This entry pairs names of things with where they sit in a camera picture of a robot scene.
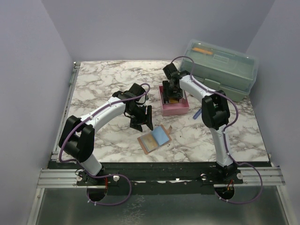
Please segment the gold credit card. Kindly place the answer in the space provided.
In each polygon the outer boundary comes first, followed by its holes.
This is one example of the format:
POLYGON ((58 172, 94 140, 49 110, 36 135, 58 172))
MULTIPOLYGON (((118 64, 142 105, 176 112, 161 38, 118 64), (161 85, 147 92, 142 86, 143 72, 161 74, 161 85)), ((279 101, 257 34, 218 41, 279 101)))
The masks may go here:
POLYGON ((179 100, 175 99, 175 98, 169 98, 169 103, 170 104, 178 104, 179 100))

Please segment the tan leather card holder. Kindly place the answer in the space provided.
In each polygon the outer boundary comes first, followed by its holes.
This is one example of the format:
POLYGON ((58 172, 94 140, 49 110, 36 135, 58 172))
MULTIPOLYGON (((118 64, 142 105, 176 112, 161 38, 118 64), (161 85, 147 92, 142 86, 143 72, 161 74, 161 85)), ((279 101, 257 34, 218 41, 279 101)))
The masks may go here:
POLYGON ((172 126, 166 129, 163 125, 160 125, 140 137, 137 138, 143 152, 145 155, 159 149, 160 147, 168 144, 172 138, 170 133, 172 131, 172 126))

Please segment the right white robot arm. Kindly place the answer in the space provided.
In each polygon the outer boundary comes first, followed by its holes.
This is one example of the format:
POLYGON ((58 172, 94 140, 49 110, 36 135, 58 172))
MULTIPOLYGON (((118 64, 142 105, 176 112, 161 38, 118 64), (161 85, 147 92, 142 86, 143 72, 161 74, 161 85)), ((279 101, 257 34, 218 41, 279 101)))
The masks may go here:
POLYGON ((188 92, 201 102, 202 121, 210 129, 216 150, 216 179, 225 184, 233 178, 237 165, 230 156, 228 133, 230 110, 223 91, 212 90, 199 83, 187 71, 179 71, 173 63, 163 68, 167 78, 163 81, 164 98, 179 99, 188 92))

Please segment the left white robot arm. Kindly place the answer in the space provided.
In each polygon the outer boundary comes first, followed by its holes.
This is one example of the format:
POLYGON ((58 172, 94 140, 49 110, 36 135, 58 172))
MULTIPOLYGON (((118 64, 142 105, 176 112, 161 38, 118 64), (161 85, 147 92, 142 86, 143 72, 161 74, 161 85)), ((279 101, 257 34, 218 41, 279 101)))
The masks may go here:
POLYGON ((93 154, 95 134, 121 115, 130 119, 132 129, 142 132, 146 125, 152 130, 152 106, 146 105, 149 90, 145 90, 144 86, 149 87, 149 84, 134 83, 129 90, 113 93, 96 110, 81 117, 68 117, 59 140, 59 162, 78 163, 88 173, 88 180, 93 185, 101 184, 104 179, 103 166, 93 154))

